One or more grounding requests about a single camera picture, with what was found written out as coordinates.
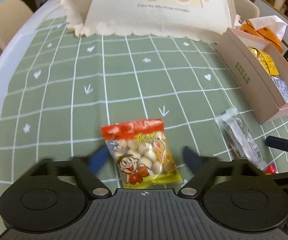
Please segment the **red yellow snack packet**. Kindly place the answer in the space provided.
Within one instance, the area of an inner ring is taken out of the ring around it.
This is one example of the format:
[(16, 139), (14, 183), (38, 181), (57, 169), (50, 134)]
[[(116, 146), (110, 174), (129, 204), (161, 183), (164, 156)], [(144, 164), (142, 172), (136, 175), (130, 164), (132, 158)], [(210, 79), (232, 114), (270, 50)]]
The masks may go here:
[(277, 174), (278, 170), (274, 163), (270, 163), (263, 172), (264, 174)]

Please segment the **clear long snack packet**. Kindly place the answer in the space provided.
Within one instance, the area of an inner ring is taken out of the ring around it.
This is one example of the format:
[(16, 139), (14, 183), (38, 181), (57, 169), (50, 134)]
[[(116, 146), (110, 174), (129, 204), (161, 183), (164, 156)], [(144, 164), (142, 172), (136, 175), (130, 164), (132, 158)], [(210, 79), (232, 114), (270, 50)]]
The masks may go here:
[(247, 124), (235, 106), (227, 109), (215, 117), (223, 135), (228, 139), (231, 148), (240, 159), (247, 159), (256, 168), (264, 171), (267, 163), (256, 144)]

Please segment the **red cartoon puff packet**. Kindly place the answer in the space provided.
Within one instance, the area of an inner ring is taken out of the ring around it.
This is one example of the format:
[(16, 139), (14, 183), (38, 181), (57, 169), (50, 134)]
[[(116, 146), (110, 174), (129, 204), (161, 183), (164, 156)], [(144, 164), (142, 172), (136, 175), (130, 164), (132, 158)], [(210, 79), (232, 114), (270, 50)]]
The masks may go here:
[(123, 188), (146, 189), (182, 181), (168, 147), (162, 119), (103, 126), (101, 132)]

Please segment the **pink cardboard box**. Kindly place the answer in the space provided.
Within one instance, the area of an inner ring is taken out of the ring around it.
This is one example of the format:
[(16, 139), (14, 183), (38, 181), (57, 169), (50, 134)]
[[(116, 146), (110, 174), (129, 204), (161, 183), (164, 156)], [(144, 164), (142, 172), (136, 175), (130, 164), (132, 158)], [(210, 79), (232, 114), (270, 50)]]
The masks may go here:
[(268, 72), (249, 50), (250, 47), (268, 53), (288, 89), (288, 62), (269, 42), (246, 32), (228, 28), (216, 45), (216, 50), (233, 73), (260, 124), (288, 115), (286, 101)]

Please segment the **green grid tablecloth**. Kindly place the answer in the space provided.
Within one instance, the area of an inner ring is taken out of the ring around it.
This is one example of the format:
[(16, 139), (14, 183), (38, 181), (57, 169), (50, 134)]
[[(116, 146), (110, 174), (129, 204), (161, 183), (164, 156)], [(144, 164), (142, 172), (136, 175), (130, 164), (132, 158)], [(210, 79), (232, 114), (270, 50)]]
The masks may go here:
[(188, 180), (182, 146), (232, 159), (214, 120), (232, 106), (265, 161), (288, 172), (288, 153), (265, 146), (269, 135), (288, 137), (288, 116), (259, 124), (213, 45), (152, 35), (77, 38), (64, 18), (46, 20), (0, 59), (0, 196), (38, 160), (87, 155), (103, 143), (102, 126), (144, 118), (163, 120)]

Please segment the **orange white paper bag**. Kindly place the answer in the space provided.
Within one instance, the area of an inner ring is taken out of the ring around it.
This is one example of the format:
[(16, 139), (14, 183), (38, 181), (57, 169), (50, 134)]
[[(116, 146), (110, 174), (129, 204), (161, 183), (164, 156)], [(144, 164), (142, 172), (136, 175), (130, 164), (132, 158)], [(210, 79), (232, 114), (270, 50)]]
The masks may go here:
[(246, 19), (239, 30), (270, 42), (282, 53), (282, 40), (287, 27), (288, 23), (278, 16), (272, 15)]

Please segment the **beige chair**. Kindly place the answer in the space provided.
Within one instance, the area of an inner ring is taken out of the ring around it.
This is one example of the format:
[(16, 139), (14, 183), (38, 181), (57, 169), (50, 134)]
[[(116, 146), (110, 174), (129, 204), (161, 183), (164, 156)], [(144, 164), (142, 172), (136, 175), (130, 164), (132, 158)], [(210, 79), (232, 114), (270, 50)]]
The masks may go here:
[(259, 8), (250, 0), (233, 0), (236, 13), (240, 16), (241, 22), (250, 18), (260, 16)]
[(32, 15), (33, 11), (22, 0), (0, 2), (0, 52)]

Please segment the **cream food cover tent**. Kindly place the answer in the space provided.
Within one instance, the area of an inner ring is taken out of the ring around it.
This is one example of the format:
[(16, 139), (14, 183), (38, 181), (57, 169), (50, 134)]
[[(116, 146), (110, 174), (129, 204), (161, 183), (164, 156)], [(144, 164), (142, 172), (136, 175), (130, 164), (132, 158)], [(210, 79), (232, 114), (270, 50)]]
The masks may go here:
[(218, 42), (234, 28), (233, 0), (62, 0), (76, 36), (171, 36)]

